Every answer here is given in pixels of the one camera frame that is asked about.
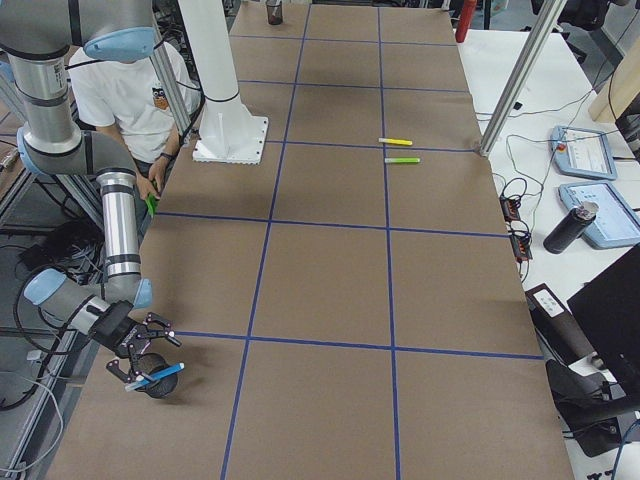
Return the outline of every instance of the power strip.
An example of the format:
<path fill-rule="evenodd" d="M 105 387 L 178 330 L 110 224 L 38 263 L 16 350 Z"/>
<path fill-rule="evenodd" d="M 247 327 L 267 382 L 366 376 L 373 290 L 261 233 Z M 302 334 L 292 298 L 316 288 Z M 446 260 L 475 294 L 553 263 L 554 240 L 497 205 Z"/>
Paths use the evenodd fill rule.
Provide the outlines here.
<path fill-rule="evenodd" d="M 511 242 L 513 256 L 516 257 L 518 263 L 528 262 L 533 259 L 528 242 L 522 241 L 521 238 L 513 233 L 509 236 L 509 241 Z"/>
<path fill-rule="evenodd" d="M 520 220 L 520 212 L 518 212 L 518 202 L 505 196 L 500 196 L 500 209 L 506 222 L 514 222 Z"/>

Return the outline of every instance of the grid line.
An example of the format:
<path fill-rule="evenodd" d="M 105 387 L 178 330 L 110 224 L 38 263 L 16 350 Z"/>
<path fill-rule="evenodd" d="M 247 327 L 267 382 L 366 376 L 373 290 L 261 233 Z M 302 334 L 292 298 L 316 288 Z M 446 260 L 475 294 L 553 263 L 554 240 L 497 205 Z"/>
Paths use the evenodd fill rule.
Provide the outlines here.
<path fill-rule="evenodd" d="M 303 39 L 302 42 L 300 43 L 300 52 L 298 54 L 298 64 L 296 66 L 296 76 L 295 76 L 295 80 L 298 80 L 298 76 L 300 75 L 300 62 L 302 60 L 302 52 L 304 50 L 304 36 L 306 35 L 307 32 L 307 27 L 309 25 L 309 17 L 310 17 L 310 12 L 311 12 L 311 4 L 309 4 L 309 6 L 307 7 L 307 15 L 306 15 L 306 19 L 305 19 L 305 24 L 304 24 L 304 33 L 303 33 Z M 220 480 L 226 480 L 227 477 L 227 469 L 229 466 L 229 458 L 231 456 L 231 448 L 232 448 L 232 444 L 233 444 L 233 434 L 234 434 L 234 430 L 235 430 L 235 423 L 236 423 L 236 419 L 237 419 L 237 415 L 238 415 L 238 407 L 240 404 L 240 396 L 242 393 L 242 384 L 243 384 L 243 380 L 244 380 L 244 372 L 246 370 L 246 366 L 247 366 L 247 359 L 249 357 L 249 346 L 251 344 L 251 340 L 252 340 L 252 331 L 253 331 L 253 322 L 255 320 L 255 314 L 256 314 L 256 309 L 258 306 L 258 298 L 260 295 L 260 286 L 262 283 L 262 274 L 264 271 L 264 264 L 265 264 L 265 260 L 266 260 L 266 256 L 267 256 L 267 250 L 269 248 L 269 237 L 271 234 L 271 226 L 272 226 L 272 219 L 273 219 L 273 212 L 275 209 L 275 203 L 276 203 L 276 197 L 278 195 L 278 186 L 280 183 L 280 174 L 282 172 L 282 164 L 284 162 L 284 155 L 285 155 L 285 151 L 286 151 L 286 139 L 287 139 L 287 135 L 289 133 L 289 125 L 291 124 L 291 115 L 293 112 L 293 102 L 295 100 L 295 96 L 296 96 L 296 85 L 293 86 L 292 92 L 291 92 L 291 100 L 289 101 L 289 112 L 288 112 L 288 116 L 287 116 L 287 122 L 286 122 L 286 126 L 285 126 L 285 130 L 284 130 L 284 144 L 282 146 L 282 150 L 280 152 L 280 159 L 278 162 L 278 171 L 276 174 L 276 181 L 273 187 L 273 195 L 271 197 L 271 208 L 269 210 L 269 221 L 267 223 L 267 229 L 265 232 L 265 236 L 264 236 L 264 243 L 262 246 L 262 256 L 260 258 L 260 267 L 258 269 L 258 278 L 256 279 L 256 289 L 254 292 L 254 296 L 253 296 L 253 303 L 251 306 L 251 315 L 249 318 L 249 325 L 247 327 L 247 337 L 245 339 L 245 343 L 244 343 L 244 350 L 242 353 L 242 361 L 240 364 L 240 374 L 238 376 L 238 384 L 236 386 L 236 394 L 235 394 L 235 398 L 234 398 L 234 403 L 233 403 L 233 409 L 231 412 L 231 420 L 229 422 L 229 432 L 227 434 L 227 444 L 225 447 L 225 454 L 224 454 L 224 460 L 222 463 L 222 469 L 220 472 Z"/>
<path fill-rule="evenodd" d="M 303 142 L 298 140 L 267 140 L 267 143 L 278 143 L 278 144 L 286 144 L 286 145 L 309 145 L 311 147 L 374 148 L 377 150 L 383 150 L 385 148 L 382 145 L 357 145 L 357 144 L 351 144 L 351 143 Z M 472 148 L 441 148 L 441 147 L 412 146 L 411 150 L 418 150 L 421 152 L 476 153 L 476 151 Z"/>
<path fill-rule="evenodd" d="M 181 213 L 181 212 L 158 212 L 158 216 L 164 217 L 178 217 L 178 218 L 201 218 L 203 220 L 223 220 L 231 222 L 254 222 L 254 223 L 268 223 L 277 225 L 299 225 L 308 227 L 329 227 L 329 228 L 346 228 L 354 230 L 380 230 L 390 232 L 409 232 L 409 233 L 423 233 L 433 235 L 460 235 L 465 237 L 487 237 L 487 238 L 509 238 L 507 233 L 484 233 L 484 232 L 466 232 L 455 230 L 437 230 L 426 228 L 408 228 L 408 227 L 391 227 L 391 226 L 376 226 L 376 225 L 356 225 L 348 223 L 329 223 L 329 222 L 308 222 L 301 220 L 278 220 L 278 219 L 266 219 L 266 218 L 250 218 L 250 217 L 226 217 L 224 215 L 206 215 L 198 213 Z"/>
<path fill-rule="evenodd" d="M 309 82 L 285 82 L 282 80 L 238 80 L 238 83 L 260 83 L 266 85 L 298 85 L 302 87 L 334 87 L 334 88 L 364 88 L 379 90 L 380 86 L 372 85 L 347 85 L 340 83 L 309 83 Z M 382 87 L 385 90 L 406 90 L 410 92 L 434 92 L 434 93 L 470 93 L 469 90 L 456 90 L 450 88 L 420 88 L 420 87 Z"/>
<path fill-rule="evenodd" d="M 351 343 L 351 342 L 336 342 L 327 340 L 314 340 L 307 338 L 284 338 L 284 337 L 266 337 L 266 336 L 254 336 L 247 337 L 246 335 L 235 335 L 231 333 L 215 333 L 215 332 L 191 332 L 191 331 L 176 331 L 176 335 L 183 337 L 202 337 L 202 338 L 219 338 L 223 340 L 250 340 L 252 342 L 263 343 L 286 343 L 292 345 L 313 345 L 318 347 L 339 347 L 349 348 L 354 350 L 383 350 L 383 351 L 396 351 L 396 352 L 408 352 L 419 353 L 429 355 L 449 355 L 455 357 L 485 357 L 485 358 L 504 358 L 509 360 L 535 360 L 542 361 L 544 357 L 542 355 L 533 355 L 528 353 L 506 353 L 506 352 L 483 352 L 479 350 L 458 350 L 448 348 L 429 348 L 429 347 L 409 347 L 406 345 L 396 345 L 392 347 L 390 345 L 382 345 L 375 343 Z"/>
<path fill-rule="evenodd" d="M 394 41 L 394 42 L 385 42 L 381 39 L 378 40 L 346 40 L 346 39 L 340 39 L 340 38 L 315 38 L 315 37 L 309 37 L 309 38 L 303 38 L 303 37 L 271 37 L 268 35 L 248 35 L 248 34 L 243 34 L 243 35 L 229 35 L 230 38 L 263 38 L 263 39 L 278 39 L 278 40 L 312 40 L 312 41 L 316 41 L 316 42 L 343 42 L 343 43 L 370 43 L 370 44 L 374 44 L 374 45 L 421 45 L 421 46 L 425 46 L 425 47 L 457 47 L 458 45 L 455 43 L 433 43 L 433 42 L 398 42 L 398 41 Z"/>
<path fill-rule="evenodd" d="M 382 122 L 382 136 L 386 137 L 386 123 L 384 116 L 384 70 L 382 67 L 382 25 L 380 9 L 377 10 L 378 19 L 378 63 L 380 67 L 380 119 Z M 383 157 L 387 156 L 386 144 L 382 147 Z M 396 480 L 402 480 L 402 462 L 400 456 L 400 413 L 398 406 L 398 369 L 396 363 L 396 326 L 394 318 L 394 300 L 393 300 L 393 259 L 391 249 L 391 226 L 390 220 L 390 201 L 389 201 L 389 173 L 387 164 L 383 163 L 384 174 L 384 215 L 385 215 L 385 230 L 386 230 L 386 243 L 387 243 L 387 287 L 389 290 L 389 337 L 391 340 L 391 386 L 393 395 L 393 438 L 394 438 L 394 453 L 396 461 Z"/>

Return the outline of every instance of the green object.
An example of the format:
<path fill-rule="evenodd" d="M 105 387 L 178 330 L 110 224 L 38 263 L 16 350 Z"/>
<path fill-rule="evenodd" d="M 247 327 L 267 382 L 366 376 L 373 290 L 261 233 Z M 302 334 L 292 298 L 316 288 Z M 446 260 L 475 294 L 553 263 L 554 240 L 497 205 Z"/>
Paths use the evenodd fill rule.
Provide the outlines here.
<path fill-rule="evenodd" d="M 158 199 L 154 195 L 147 195 L 145 199 L 145 203 L 147 204 L 147 212 L 151 215 L 151 218 L 156 214 L 156 208 L 158 206 Z"/>
<path fill-rule="evenodd" d="M 420 163 L 418 157 L 387 157 L 384 163 Z"/>

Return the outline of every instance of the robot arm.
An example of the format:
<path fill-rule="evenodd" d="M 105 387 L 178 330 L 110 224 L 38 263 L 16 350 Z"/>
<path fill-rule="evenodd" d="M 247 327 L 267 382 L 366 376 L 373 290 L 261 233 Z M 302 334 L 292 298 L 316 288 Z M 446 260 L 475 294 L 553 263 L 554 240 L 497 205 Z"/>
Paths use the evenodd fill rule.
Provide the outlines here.
<path fill-rule="evenodd" d="M 107 368 L 129 387 L 160 397 L 175 388 L 177 369 L 146 350 L 153 338 L 180 342 L 154 314 L 143 323 L 128 317 L 151 303 L 150 282 L 140 275 L 133 160 L 115 140 L 73 122 L 63 63 L 71 44 L 100 60 L 139 60 L 153 52 L 154 35 L 151 0 L 0 0 L 0 47 L 9 54 L 27 117 L 18 131 L 22 160 L 35 174 L 96 175 L 104 210 L 108 281 L 79 286 L 50 269 L 29 283 L 25 296 L 128 358 L 128 372 L 117 360 Z"/>

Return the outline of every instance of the white table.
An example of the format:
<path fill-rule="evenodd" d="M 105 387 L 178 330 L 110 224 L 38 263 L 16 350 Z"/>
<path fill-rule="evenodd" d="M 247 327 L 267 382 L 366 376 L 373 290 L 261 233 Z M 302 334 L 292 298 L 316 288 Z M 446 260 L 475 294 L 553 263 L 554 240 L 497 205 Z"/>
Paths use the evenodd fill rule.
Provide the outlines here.
<path fill-rule="evenodd" d="M 476 112 L 490 114 L 495 109 L 526 35 L 521 32 L 471 30 L 466 41 L 459 45 Z M 518 98 L 523 104 L 522 108 L 514 111 L 512 115 L 557 109 L 582 98 L 590 90 L 591 84 L 564 40 L 560 35 L 553 34 Z M 615 130 L 615 125 L 599 124 L 589 117 L 588 108 L 595 96 L 596 94 L 591 92 L 584 103 L 577 102 L 557 112 L 509 118 L 489 156 L 493 172 L 502 175 L 507 181 L 521 176 L 514 170 L 507 153 L 508 135 L 521 135 L 532 140 L 544 141 L 549 138 L 554 126 L 568 125 L 574 117 L 575 120 L 571 123 L 574 127 L 605 132 Z M 489 115 L 478 115 L 481 130 L 484 131 L 489 118 Z M 619 133 L 609 134 L 608 139 L 614 157 L 633 157 Z M 628 251 L 628 248 L 595 250 L 584 240 L 578 239 L 560 255 L 547 252 L 542 246 L 542 241 L 566 215 L 566 208 L 560 202 L 557 187 L 583 179 L 562 175 L 553 165 L 549 169 L 551 155 L 547 142 L 533 143 L 511 137 L 509 144 L 518 170 L 540 181 L 544 179 L 547 171 L 549 172 L 537 208 L 538 199 L 532 197 L 525 197 L 520 208 L 522 219 L 533 228 L 533 260 L 529 262 L 529 272 L 523 287 L 527 290 L 540 283 L 546 283 L 560 300 L 566 303 L 585 282 L 615 262 Z M 616 168 L 616 188 L 631 207 L 640 207 L 640 165 L 635 161 L 616 161 Z M 520 193 L 522 183 L 518 183 L 513 185 L 513 189 L 508 190 L 507 194 Z M 496 187 L 498 192 L 502 190 L 502 181 L 498 177 Z M 538 187 L 529 181 L 528 192 L 536 193 Z M 582 373 L 589 372 L 586 361 L 578 362 L 574 369 Z M 567 441 L 566 444 L 576 480 L 586 480 L 589 475 L 611 469 L 616 451 L 588 458 L 574 440 Z M 635 480 L 638 478 L 638 472 L 640 444 L 627 445 L 616 478 Z"/>

